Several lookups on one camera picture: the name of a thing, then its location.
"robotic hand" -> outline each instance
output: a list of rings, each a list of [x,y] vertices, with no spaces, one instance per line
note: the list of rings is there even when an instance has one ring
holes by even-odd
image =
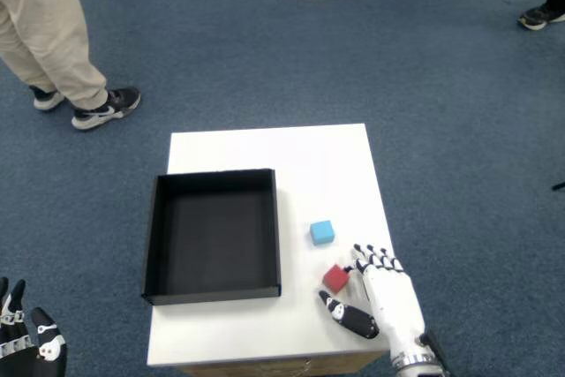
[[[21,299],[26,283],[20,280],[8,292],[8,279],[0,278],[0,377],[64,377],[67,347],[55,322],[41,308],[32,311],[39,349],[24,324]]]
[[[359,259],[355,267],[345,270],[357,269],[362,274],[373,316],[321,291],[320,297],[334,320],[366,338],[376,337],[380,331],[387,338],[397,377],[455,377],[435,336],[426,332],[412,280],[400,261],[386,249],[375,250],[371,245],[354,248]]]

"box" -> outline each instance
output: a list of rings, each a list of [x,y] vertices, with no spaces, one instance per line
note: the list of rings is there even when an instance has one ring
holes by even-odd
[[[331,221],[315,222],[310,225],[310,235],[315,245],[332,243],[335,238]]]
[[[332,291],[332,293],[336,295],[339,293],[339,290],[345,287],[345,284],[347,284],[349,280],[350,275],[347,274],[339,265],[335,264],[324,275],[322,282]]]
[[[142,296],[152,305],[281,296],[275,171],[157,177]]]

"robot finger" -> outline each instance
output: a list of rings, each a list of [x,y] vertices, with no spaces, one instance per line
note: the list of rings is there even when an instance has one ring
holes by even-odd
[[[37,375],[48,377],[64,375],[67,347],[59,328],[53,319],[41,308],[33,309],[32,321],[37,327],[40,363],[42,363],[42,370],[44,372]]]
[[[324,290],[320,291],[320,297],[339,325],[366,339],[373,339],[379,334],[374,318],[368,313],[332,299]]]
[[[365,272],[366,272],[367,269],[370,269],[370,268],[372,268],[372,269],[382,268],[382,265],[379,264],[379,265],[376,265],[376,266],[375,266],[375,265],[373,265],[373,264],[368,263],[368,262],[365,261],[365,260],[356,260],[356,261],[355,261],[355,267],[359,270],[359,272],[360,272],[362,275],[365,275]]]
[[[8,333],[4,328],[4,324],[0,327],[0,359],[7,357],[11,352],[8,351],[11,345],[8,345],[10,339],[8,338]]]
[[[400,263],[397,257],[394,257],[392,260],[390,260],[390,263],[392,264],[392,267],[395,271],[398,271],[399,273],[404,272],[403,264]]]
[[[24,280],[18,281],[2,307],[2,318],[0,321],[8,338],[8,346],[6,348],[8,354],[31,347],[31,340],[24,324],[24,313],[21,304],[25,289],[26,282]]]
[[[369,263],[373,264],[373,265],[378,265],[379,264],[379,258],[377,255],[375,255],[375,253],[373,251],[371,251],[370,249],[368,249],[367,247],[363,247],[362,245],[358,245],[355,244],[353,245],[353,248],[360,253],[361,256],[360,259],[361,260],[367,260]]]
[[[379,258],[380,264],[385,268],[385,269],[394,269],[394,265],[392,264],[392,259],[393,257],[391,257],[388,254],[387,249],[385,249],[384,247],[382,247],[381,249],[378,250],[374,250],[374,248],[372,246],[367,246],[370,247],[371,251],[374,252],[375,255],[377,255],[377,257]]]
[[[376,260],[373,261],[374,265],[385,265],[384,259],[387,257],[387,250],[386,249],[376,249],[373,245],[367,245],[367,249],[371,251],[374,255]]]
[[[0,307],[4,304],[4,296],[8,293],[8,279],[0,278]]]

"beige pants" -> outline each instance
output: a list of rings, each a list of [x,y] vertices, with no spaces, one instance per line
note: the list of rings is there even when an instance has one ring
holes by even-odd
[[[0,57],[29,86],[58,90],[78,108],[108,98],[106,79],[88,58],[79,0],[0,0]]]

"shoe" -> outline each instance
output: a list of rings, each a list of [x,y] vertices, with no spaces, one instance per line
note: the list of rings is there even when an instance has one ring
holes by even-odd
[[[72,126],[77,130],[91,130],[110,119],[130,115],[139,105],[141,94],[135,87],[124,87],[108,91],[108,100],[100,108],[74,110]]]
[[[562,21],[565,21],[565,11],[553,10],[547,4],[524,12],[518,20],[520,24],[533,31],[541,30],[547,24]]]
[[[29,88],[34,92],[34,107],[43,112],[53,110],[64,101],[64,96],[57,92],[57,90],[47,93],[36,86],[30,86]]]

